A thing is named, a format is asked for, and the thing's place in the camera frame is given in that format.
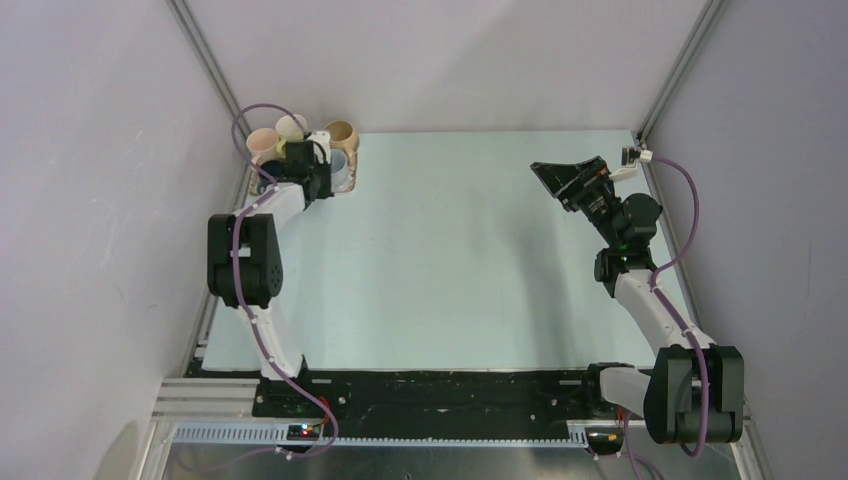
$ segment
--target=purple cable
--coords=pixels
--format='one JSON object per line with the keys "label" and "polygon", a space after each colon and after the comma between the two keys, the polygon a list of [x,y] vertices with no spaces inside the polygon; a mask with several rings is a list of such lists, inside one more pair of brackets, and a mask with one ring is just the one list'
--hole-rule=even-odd
{"label": "purple cable", "polygon": [[[305,129],[303,128],[303,125],[297,120],[297,117],[295,117],[294,114],[291,113],[289,110],[287,110],[283,107],[280,107],[279,105],[273,105],[273,104],[270,104],[270,103],[257,103],[257,104],[249,105],[249,106],[243,108],[238,113],[238,115],[236,115],[236,118],[233,120],[232,137],[233,137],[233,143],[235,144],[236,149],[238,149],[238,139],[236,137],[235,132],[236,132],[236,126],[237,126],[238,120],[241,119],[242,116],[244,116],[244,114],[246,112],[253,110],[254,108],[259,108],[259,107],[276,108],[278,110],[282,110],[282,111],[286,112],[289,116],[292,117],[292,119],[294,119],[295,123],[297,123],[297,125],[305,133]],[[295,457],[295,458],[314,457],[316,455],[320,455],[320,454],[324,453],[339,438],[339,422],[338,422],[338,420],[336,420],[336,416],[333,415],[333,412],[330,410],[330,407],[328,407],[327,405],[324,405],[323,402],[321,402],[320,400],[315,398],[312,394],[310,394],[309,392],[307,392],[306,390],[301,388],[300,385],[295,383],[288,375],[286,375],[286,372],[284,372],[283,369],[280,368],[279,365],[277,365],[276,361],[271,360],[272,355],[269,354],[268,347],[265,345],[265,342],[262,340],[262,335],[259,332],[259,327],[256,325],[256,323],[253,323],[253,321],[256,319],[256,315],[253,313],[253,310],[251,310],[250,306],[244,300],[244,291],[242,290],[242,286],[241,286],[241,269],[240,269],[240,265],[239,265],[239,253],[238,253],[239,245],[240,245],[239,237],[240,237],[240,231],[241,231],[241,224],[244,221],[245,217],[247,217],[247,215],[249,215],[251,212],[253,212],[256,209],[256,207],[264,204],[271,197],[274,196],[274,194],[276,193],[276,189],[274,187],[277,186],[277,179],[276,178],[274,178],[273,176],[269,175],[267,172],[263,171],[261,168],[254,165],[253,162],[251,162],[250,160],[248,160],[248,165],[252,169],[259,172],[260,174],[263,174],[265,176],[265,178],[267,178],[271,182],[272,185],[271,185],[271,188],[269,188],[262,196],[260,196],[256,200],[256,202],[252,203],[247,208],[242,210],[241,213],[238,214],[238,216],[236,217],[235,225],[233,226],[232,258],[233,258],[233,282],[234,282],[235,290],[236,290],[236,298],[238,299],[239,306],[241,306],[241,308],[244,309],[245,313],[247,313],[248,319],[251,320],[251,327],[252,327],[251,329],[253,330],[253,336],[256,339],[257,345],[259,345],[259,350],[262,352],[263,358],[265,358],[265,360],[268,361],[268,363],[271,365],[271,368],[274,369],[274,371],[277,373],[277,375],[279,375],[280,378],[282,378],[283,381],[285,381],[286,384],[288,384],[288,386],[290,386],[297,393],[303,395],[303,397],[306,398],[307,400],[309,400],[310,402],[312,402],[315,405],[317,405],[318,407],[320,407],[321,410],[323,410],[324,413],[327,415],[327,417],[330,419],[330,422],[333,424],[333,436],[330,438],[330,441],[327,442],[325,445],[322,445],[321,447],[319,447],[317,449],[310,449],[309,451],[304,452],[304,453],[297,453],[297,452],[291,452],[291,451],[284,450],[286,452],[287,456],[291,456],[291,457]]]}
{"label": "purple cable", "polygon": [[664,163],[670,167],[673,167],[678,172],[682,173],[683,176],[686,177],[686,182],[689,184],[689,188],[692,190],[692,200],[695,204],[695,212],[692,214],[692,230],[689,232],[689,238],[686,239],[686,243],[683,244],[683,248],[680,249],[680,253],[678,253],[673,259],[671,259],[670,262],[654,270],[654,273],[651,274],[650,283],[651,288],[653,288],[657,286],[657,277],[659,276],[659,274],[663,270],[676,265],[677,262],[679,262],[680,259],[683,258],[684,255],[686,255],[686,252],[689,251],[689,247],[692,246],[692,240],[695,239],[695,232],[698,231],[698,218],[700,217],[701,213],[701,201],[698,199],[698,189],[695,188],[695,181],[692,180],[692,176],[689,175],[689,172],[687,172],[685,168],[680,166],[680,164],[678,164],[677,162],[673,162],[667,158],[663,158],[657,155],[654,155],[653,160],[651,161]]}
{"label": "purple cable", "polygon": [[701,425],[698,429],[698,443],[695,444],[695,450],[690,450],[686,445],[681,445],[680,447],[692,458],[698,458],[701,456],[701,453],[704,451],[704,447],[707,443],[707,422],[709,421],[709,405],[710,405],[710,382],[707,375],[707,360],[704,358],[704,352],[701,351],[700,345],[698,345],[698,340],[695,338],[695,335],[689,331],[689,327],[686,325],[686,322],[683,320],[683,317],[680,315],[680,312],[674,308],[674,305],[671,303],[671,300],[665,296],[662,290],[659,288],[654,288],[657,286],[657,277],[660,272],[663,270],[672,267],[677,264],[683,255],[686,255],[686,252],[689,251],[689,247],[692,246],[692,240],[695,239],[695,232],[698,231],[698,218],[700,217],[701,211],[701,202],[698,199],[698,189],[695,188],[695,181],[692,179],[692,176],[689,175],[689,172],[686,171],[680,164],[677,162],[673,162],[667,158],[663,158],[657,155],[653,156],[653,160],[656,162],[664,163],[669,165],[683,174],[686,177],[686,182],[689,184],[689,188],[692,190],[692,200],[695,205],[695,211],[692,215],[692,230],[689,232],[689,238],[686,239],[686,243],[683,244],[683,248],[680,249],[680,253],[678,253],[670,262],[662,265],[658,269],[654,270],[654,273],[651,274],[650,285],[651,290],[659,299],[660,303],[663,304],[665,309],[674,319],[677,326],[680,327],[680,330],[686,332],[686,339],[689,340],[689,345],[695,350],[695,356],[698,358],[698,372],[701,377]]}

